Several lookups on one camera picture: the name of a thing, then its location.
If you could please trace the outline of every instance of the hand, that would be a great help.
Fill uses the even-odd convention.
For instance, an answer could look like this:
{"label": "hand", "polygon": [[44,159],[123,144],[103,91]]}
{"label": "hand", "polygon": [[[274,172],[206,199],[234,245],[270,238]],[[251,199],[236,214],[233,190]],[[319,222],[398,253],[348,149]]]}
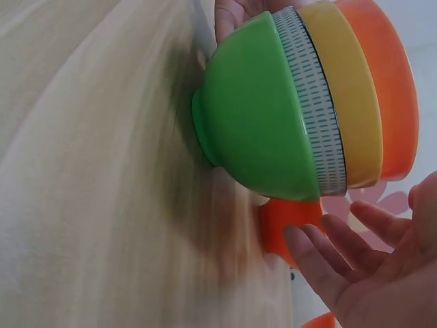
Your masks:
{"label": "hand", "polygon": [[276,12],[288,5],[299,8],[316,0],[216,0],[215,29],[217,43],[239,28],[244,22],[267,10]]}
{"label": "hand", "polygon": [[332,215],[322,219],[329,239],[312,225],[284,231],[298,268],[343,328],[437,327],[437,172],[411,190],[409,204],[412,220],[351,205],[392,254]]}

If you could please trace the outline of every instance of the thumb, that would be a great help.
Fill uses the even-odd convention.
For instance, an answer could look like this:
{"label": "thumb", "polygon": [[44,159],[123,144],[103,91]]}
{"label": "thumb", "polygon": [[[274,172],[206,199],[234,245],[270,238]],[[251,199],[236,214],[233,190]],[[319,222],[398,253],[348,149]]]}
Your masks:
{"label": "thumb", "polygon": [[437,172],[415,186],[412,193],[412,224],[419,248],[426,254],[437,255]]}

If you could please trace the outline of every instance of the green bowl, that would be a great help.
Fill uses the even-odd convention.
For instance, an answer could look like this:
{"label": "green bowl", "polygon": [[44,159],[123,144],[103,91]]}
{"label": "green bowl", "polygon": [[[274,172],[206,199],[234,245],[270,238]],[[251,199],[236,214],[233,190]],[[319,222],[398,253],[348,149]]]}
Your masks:
{"label": "green bowl", "polygon": [[267,197],[318,201],[318,177],[298,93],[269,12],[218,47],[193,96],[204,154]]}

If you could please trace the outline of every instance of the bowl base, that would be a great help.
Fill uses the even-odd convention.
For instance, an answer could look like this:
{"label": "bowl base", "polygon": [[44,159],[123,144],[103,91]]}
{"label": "bowl base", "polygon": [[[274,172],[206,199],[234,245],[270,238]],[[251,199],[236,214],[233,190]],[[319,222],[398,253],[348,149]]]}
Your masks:
{"label": "bowl base", "polygon": [[191,100],[191,111],[193,115],[194,129],[196,132],[197,140],[199,141],[200,147],[205,154],[206,158],[209,160],[212,166],[218,167],[218,161],[212,154],[211,148],[208,145],[208,138],[206,137],[205,128],[202,119],[202,101],[201,101],[201,90],[196,90]]}

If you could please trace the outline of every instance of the stacked bowls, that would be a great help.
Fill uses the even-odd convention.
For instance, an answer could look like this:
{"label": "stacked bowls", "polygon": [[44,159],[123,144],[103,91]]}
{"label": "stacked bowls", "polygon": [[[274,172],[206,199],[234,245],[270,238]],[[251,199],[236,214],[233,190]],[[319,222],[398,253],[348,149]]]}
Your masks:
{"label": "stacked bowls", "polygon": [[419,135],[405,50],[372,0],[251,19],[208,63],[193,120],[211,164],[274,198],[260,208],[264,245],[291,265],[282,230],[322,228],[321,196],[405,177]]}

